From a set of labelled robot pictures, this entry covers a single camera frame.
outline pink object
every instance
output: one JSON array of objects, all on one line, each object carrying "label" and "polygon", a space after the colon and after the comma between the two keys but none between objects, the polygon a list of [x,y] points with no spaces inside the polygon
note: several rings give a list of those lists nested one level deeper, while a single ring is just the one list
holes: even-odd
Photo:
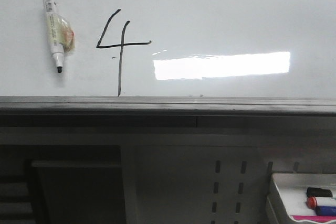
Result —
[{"label": "pink object", "polygon": [[313,220],[316,222],[327,222],[336,220],[336,216],[309,216],[309,215],[292,215],[294,220]]}]

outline white container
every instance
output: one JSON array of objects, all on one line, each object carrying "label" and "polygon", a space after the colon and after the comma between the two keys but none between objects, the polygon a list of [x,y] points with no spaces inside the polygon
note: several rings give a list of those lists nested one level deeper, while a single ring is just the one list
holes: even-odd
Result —
[{"label": "white container", "polygon": [[315,211],[306,204],[308,187],[329,189],[336,196],[336,174],[274,173],[266,203],[266,213],[271,224],[336,224],[336,220],[316,222],[293,219],[292,215],[316,216]]}]

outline white surface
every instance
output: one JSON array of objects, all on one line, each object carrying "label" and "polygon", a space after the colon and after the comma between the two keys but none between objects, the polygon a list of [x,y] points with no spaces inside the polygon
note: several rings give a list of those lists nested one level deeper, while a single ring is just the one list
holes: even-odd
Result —
[{"label": "white surface", "polygon": [[[153,41],[125,46],[122,96],[336,98],[335,0],[56,1],[76,35],[63,74],[48,49],[42,0],[1,0],[0,95],[117,95],[120,48],[96,44],[120,8],[101,45],[119,44],[127,20],[125,42]],[[185,79],[158,80],[154,67],[154,61],[197,58],[206,66],[211,57],[274,52],[290,53],[287,73],[258,73],[242,60],[228,76],[225,66],[220,71],[224,60],[219,71],[187,76],[195,69],[189,60],[175,70]],[[242,74],[242,66],[251,71]]]},{"label": "white surface", "polygon": [[[309,209],[306,205],[308,187],[329,189],[333,195],[336,195],[336,174],[275,173],[272,175],[272,182],[277,191],[271,190],[271,199],[273,200],[271,204],[277,206],[278,210],[282,209],[281,206],[284,206],[288,223],[317,223],[314,221],[295,221],[289,219],[290,215],[316,216],[315,211]],[[281,216],[285,215],[284,212],[280,212],[279,214]]]}]

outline whiteboard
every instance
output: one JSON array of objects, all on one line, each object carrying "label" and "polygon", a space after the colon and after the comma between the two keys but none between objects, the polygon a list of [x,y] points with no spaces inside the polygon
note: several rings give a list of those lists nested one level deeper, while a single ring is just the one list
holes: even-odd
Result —
[{"label": "whiteboard", "polygon": [[[0,95],[336,98],[336,0],[56,0],[75,51],[58,74],[42,0],[1,0]],[[117,10],[101,46],[109,17]]]}]

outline black marker writing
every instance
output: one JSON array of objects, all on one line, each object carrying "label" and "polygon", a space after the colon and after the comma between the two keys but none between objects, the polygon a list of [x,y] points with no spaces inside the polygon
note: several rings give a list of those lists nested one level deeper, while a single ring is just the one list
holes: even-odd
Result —
[{"label": "black marker writing", "polygon": [[148,42],[134,42],[134,43],[124,43],[124,38],[125,38],[125,32],[126,32],[126,28],[127,25],[130,23],[130,21],[128,20],[125,25],[124,28],[122,30],[122,34],[121,34],[121,41],[120,44],[116,44],[116,45],[109,45],[109,46],[101,46],[101,41],[103,40],[103,37],[107,31],[107,28],[110,25],[110,22],[112,21],[113,17],[120,12],[120,9],[118,9],[115,13],[113,13],[109,19],[107,20],[107,23],[104,27],[103,33],[100,36],[100,39],[96,45],[96,48],[112,48],[112,47],[120,47],[120,57],[119,57],[119,75],[118,75],[118,96],[120,96],[121,93],[121,70],[122,70],[122,56],[123,56],[123,52],[124,52],[124,46],[138,46],[138,45],[149,45],[150,43],[152,43],[152,41],[148,41]]}]

